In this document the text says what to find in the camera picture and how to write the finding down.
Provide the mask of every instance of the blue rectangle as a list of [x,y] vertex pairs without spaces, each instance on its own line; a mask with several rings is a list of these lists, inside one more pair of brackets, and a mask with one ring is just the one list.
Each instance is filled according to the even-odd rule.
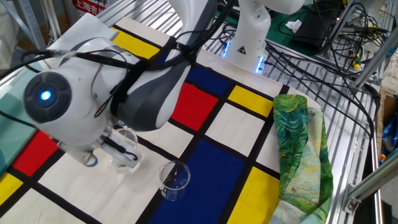
[[191,180],[183,199],[158,206],[149,223],[216,223],[244,162],[202,140],[187,162]]
[[229,81],[199,67],[193,68],[188,74],[187,80],[200,85],[218,96],[221,96],[229,85]]

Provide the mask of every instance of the mondrian pattern mat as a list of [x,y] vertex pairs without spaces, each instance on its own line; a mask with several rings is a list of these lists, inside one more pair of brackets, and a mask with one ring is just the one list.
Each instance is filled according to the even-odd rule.
[[[160,56],[159,47],[137,53],[125,44],[170,42],[165,34],[147,38],[153,30],[129,19],[114,29],[115,43],[144,58]],[[137,133],[144,158],[134,173],[117,173],[101,149],[98,165],[87,168],[38,131],[0,179],[0,223],[268,223],[279,197],[272,101],[286,93],[300,94],[202,51],[169,122]],[[177,202],[159,191],[168,161],[191,172]]]

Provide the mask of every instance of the red square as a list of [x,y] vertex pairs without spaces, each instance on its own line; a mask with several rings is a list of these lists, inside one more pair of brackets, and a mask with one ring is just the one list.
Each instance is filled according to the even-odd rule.
[[57,144],[48,135],[37,131],[11,166],[30,177],[57,149]]
[[178,97],[172,118],[198,131],[218,99],[194,85],[184,83]]

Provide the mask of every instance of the blue led light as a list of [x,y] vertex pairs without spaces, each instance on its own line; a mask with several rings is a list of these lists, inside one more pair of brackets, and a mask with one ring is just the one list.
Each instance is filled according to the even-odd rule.
[[44,91],[41,95],[40,98],[42,100],[48,100],[51,97],[51,92],[50,91]]
[[230,43],[231,43],[231,41],[228,41],[228,43],[226,44],[226,48],[225,48],[225,50],[223,52],[223,57],[225,57],[226,51],[228,50],[228,47],[229,47]]
[[264,56],[261,56],[261,58],[259,60],[259,63],[257,64],[256,73],[261,73],[262,72],[262,70],[260,71],[260,65],[261,65],[261,62],[262,62],[263,58],[264,58]]

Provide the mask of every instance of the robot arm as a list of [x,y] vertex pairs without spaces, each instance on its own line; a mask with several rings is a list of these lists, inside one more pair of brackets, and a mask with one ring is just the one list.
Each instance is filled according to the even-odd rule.
[[[181,32],[205,31],[216,13],[215,0],[169,1],[183,22]],[[189,48],[199,38],[201,33],[186,33],[177,43]],[[122,55],[130,64],[138,66],[142,63],[106,39],[88,40],[77,52],[101,49],[118,52],[99,53],[107,57],[123,61]],[[180,54],[182,52],[179,49],[172,50],[166,62]],[[136,71],[131,70],[126,75],[125,68],[72,57],[64,60],[56,69],[37,74],[28,83],[24,92],[24,108],[39,129],[60,140],[60,148],[84,165],[96,164],[93,150],[101,147],[125,165],[135,167],[141,154],[112,133],[109,114],[124,121],[135,131],[160,128],[171,117],[190,68],[191,62],[186,59],[163,70],[141,71],[136,82],[126,84]],[[119,92],[119,96],[123,98],[112,98],[111,92],[121,85],[124,92]],[[110,98],[112,100],[104,113],[95,116],[98,108]]]
[[239,0],[240,17],[234,39],[223,56],[253,73],[262,73],[271,17],[265,7],[284,14],[297,12],[304,0]]

